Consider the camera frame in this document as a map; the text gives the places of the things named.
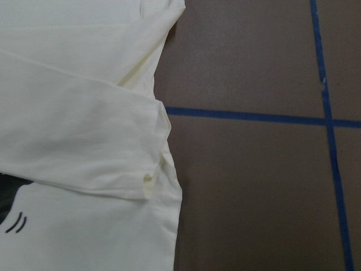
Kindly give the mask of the cream long sleeve shirt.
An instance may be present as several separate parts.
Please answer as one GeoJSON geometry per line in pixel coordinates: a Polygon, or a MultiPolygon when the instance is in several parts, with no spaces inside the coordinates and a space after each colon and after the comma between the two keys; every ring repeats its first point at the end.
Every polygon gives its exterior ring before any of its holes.
{"type": "Polygon", "coordinates": [[[1,2],[2,270],[173,270],[155,71],[183,1],[1,2]]]}

